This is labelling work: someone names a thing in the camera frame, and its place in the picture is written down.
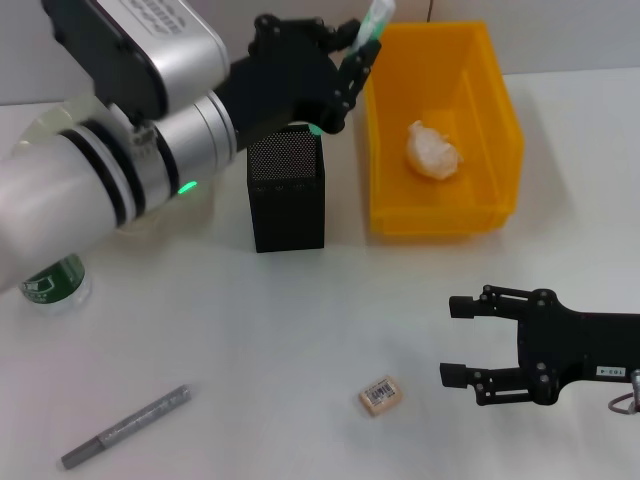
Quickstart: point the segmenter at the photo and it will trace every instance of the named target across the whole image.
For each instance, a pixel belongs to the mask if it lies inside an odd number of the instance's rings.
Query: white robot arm
[[[210,178],[236,152],[307,121],[344,128],[380,50],[337,67],[359,22],[256,19],[229,63],[183,0],[43,0],[54,37],[94,81],[103,111],[0,162],[0,292]]]

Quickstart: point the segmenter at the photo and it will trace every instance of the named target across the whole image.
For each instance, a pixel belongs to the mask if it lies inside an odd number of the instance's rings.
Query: white tissue
[[[446,137],[418,120],[409,126],[409,163],[421,174],[444,180],[458,171],[462,157]]]

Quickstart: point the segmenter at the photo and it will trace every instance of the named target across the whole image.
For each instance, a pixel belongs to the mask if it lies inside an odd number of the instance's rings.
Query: green led light
[[[187,193],[189,190],[191,190],[196,185],[198,185],[198,182],[189,182],[189,183],[187,183],[180,190],[178,190],[178,195],[182,195],[183,193]]]

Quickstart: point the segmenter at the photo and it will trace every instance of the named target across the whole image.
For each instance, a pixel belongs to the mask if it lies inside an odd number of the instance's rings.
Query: cable
[[[431,21],[431,11],[433,10],[433,1],[434,0],[429,1],[429,12],[427,13],[427,22]]]
[[[629,406],[629,408],[627,409],[618,408],[615,406],[616,403],[624,402],[625,400],[628,400],[630,398],[633,398],[633,393],[627,393],[626,395],[622,395],[621,397],[614,398],[609,402],[607,406],[609,407],[609,410],[614,413],[620,413],[622,415],[634,415],[636,412],[631,408],[631,406]]]

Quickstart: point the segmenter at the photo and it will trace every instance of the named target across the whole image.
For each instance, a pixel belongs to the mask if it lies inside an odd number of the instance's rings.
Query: yellow plastic bin
[[[392,24],[366,86],[371,230],[457,235],[516,207],[524,141],[483,23]],[[464,162],[444,181],[407,162],[408,127],[449,137]]]

